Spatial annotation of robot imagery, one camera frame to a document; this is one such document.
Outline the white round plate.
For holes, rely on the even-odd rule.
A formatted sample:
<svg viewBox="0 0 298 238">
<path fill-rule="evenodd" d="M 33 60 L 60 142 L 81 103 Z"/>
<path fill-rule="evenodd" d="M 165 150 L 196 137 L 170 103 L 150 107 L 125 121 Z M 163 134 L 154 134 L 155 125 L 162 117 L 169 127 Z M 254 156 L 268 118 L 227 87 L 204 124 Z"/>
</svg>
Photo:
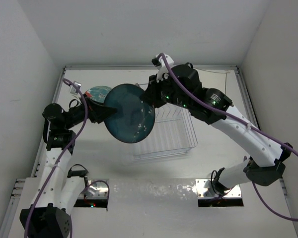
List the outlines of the white round plate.
<svg viewBox="0 0 298 238">
<path fill-rule="evenodd" d="M 108 86 L 95 86 L 86 91 L 86 96 L 98 103 L 104 103 L 106 96 L 111 91 Z"/>
</svg>

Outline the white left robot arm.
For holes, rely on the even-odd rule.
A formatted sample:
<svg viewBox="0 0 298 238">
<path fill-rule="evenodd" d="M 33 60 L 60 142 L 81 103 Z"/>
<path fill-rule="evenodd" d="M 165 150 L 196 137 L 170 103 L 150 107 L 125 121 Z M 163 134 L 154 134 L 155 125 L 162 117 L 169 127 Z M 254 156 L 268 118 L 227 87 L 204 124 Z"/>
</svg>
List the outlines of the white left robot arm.
<svg viewBox="0 0 298 238">
<path fill-rule="evenodd" d="M 26 238 L 70 238 L 73 235 L 71 212 L 81 194 L 88 194 L 91 186 L 105 180 L 89 182 L 86 169 L 67 171 L 75 140 L 79 133 L 71 130 L 90 120 L 101 123 L 116 114 L 117 109 L 97 103 L 87 96 L 81 104 L 64 111 L 56 103 L 49 104 L 42 115 L 48 124 L 43 138 L 46 143 L 44 168 L 36 194 L 28 209 L 22 209 L 20 221 Z"/>
</svg>

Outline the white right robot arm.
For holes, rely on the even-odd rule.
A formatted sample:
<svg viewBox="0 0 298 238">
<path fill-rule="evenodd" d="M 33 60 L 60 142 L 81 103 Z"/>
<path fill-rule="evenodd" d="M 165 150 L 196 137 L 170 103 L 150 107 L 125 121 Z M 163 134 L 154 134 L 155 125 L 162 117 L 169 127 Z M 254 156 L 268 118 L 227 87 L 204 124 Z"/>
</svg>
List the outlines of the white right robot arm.
<svg viewBox="0 0 298 238">
<path fill-rule="evenodd" d="M 282 178 L 286 168 L 283 162 L 291 155 L 286 146 L 257 133 L 222 91 L 203 87 L 190 63 L 171 70 L 177 82 L 167 72 L 151 75 L 141 99 L 155 108 L 169 103 L 187 109 L 191 116 L 220 130 L 249 154 L 243 163 L 217 171 L 210 182 L 215 194 L 223 196 L 237 184 L 250 181 L 269 186 Z"/>
</svg>

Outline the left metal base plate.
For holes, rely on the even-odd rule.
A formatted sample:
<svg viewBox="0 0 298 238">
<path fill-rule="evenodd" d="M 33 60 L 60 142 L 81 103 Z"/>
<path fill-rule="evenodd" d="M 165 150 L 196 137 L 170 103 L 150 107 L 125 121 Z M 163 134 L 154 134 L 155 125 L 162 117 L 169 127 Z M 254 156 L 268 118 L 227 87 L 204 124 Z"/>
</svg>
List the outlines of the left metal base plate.
<svg viewBox="0 0 298 238">
<path fill-rule="evenodd" d="M 110 194 L 109 179 L 88 179 L 87 185 L 80 193 L 79 198 L 108 199 Z"/>
</svg>

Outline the metal base plate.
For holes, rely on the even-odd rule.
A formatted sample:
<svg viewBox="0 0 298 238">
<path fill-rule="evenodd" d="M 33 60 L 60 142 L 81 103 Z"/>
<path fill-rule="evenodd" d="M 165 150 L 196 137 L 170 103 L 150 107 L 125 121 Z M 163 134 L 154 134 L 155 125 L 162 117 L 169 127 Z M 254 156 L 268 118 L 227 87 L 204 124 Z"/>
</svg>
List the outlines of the metal base plate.
<svg viewBox="0 0 298 238">
<path fill-rule="evenodd" d="M 108 199 L 110 194 L 109 179 L 88 179 L 87 185 L 80 193 L 79 198 Z"/>
<path fill-rule="evenodd" d="M 220 197 L 219 192 L 214 192 L 210 179 L 201 178 L 195 179 L 196 194 L 198 199 L 216 199 Z M 239 185 L 225 190 L 223 199 L 241 199 L 242 193 Z"/>
</svg>

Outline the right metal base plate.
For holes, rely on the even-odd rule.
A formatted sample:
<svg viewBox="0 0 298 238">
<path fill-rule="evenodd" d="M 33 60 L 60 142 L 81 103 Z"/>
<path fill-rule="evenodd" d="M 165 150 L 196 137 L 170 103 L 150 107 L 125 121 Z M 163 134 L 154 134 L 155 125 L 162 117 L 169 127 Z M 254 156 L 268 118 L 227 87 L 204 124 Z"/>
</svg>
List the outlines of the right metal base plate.
<svg viewBox="0 0 298 238">
<path fill-rule="evenodd" d="M 214 192 L 210 179 L 201 178 L 195 179 L 196 194 L 198 199 L 216 199 L 220 197 L 219 192 Z M 225 190 L 223 199 L 241 199 L 242 193 L 239 185 Z"/>
</svg>

